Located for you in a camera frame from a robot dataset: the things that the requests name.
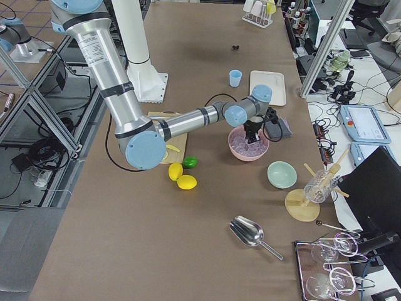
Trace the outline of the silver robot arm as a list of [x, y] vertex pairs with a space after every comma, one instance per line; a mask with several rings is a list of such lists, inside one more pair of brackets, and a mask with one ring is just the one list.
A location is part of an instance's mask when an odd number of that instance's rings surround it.
[[225, 120], [233, 127], [266, 113], [273, 92], [257, 85], [236, 104], [216, 102], [167, 120], [153, 122], [143, 114], [109, 32], [110, 15], [103, 1], [52, 1], [55, 32], [74, 38], [115, 121], [115, 137], [127, 162], [151, 169], [162, 162], [166, 142], [178, 135]]

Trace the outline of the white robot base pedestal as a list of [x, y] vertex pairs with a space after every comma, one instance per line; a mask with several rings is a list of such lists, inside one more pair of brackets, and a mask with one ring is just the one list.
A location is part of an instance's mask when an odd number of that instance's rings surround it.
[[153, 66], [138, 1], [112, 1], [128, 66], [127, 75], [139, 102], [162, 103], [168, 74]]

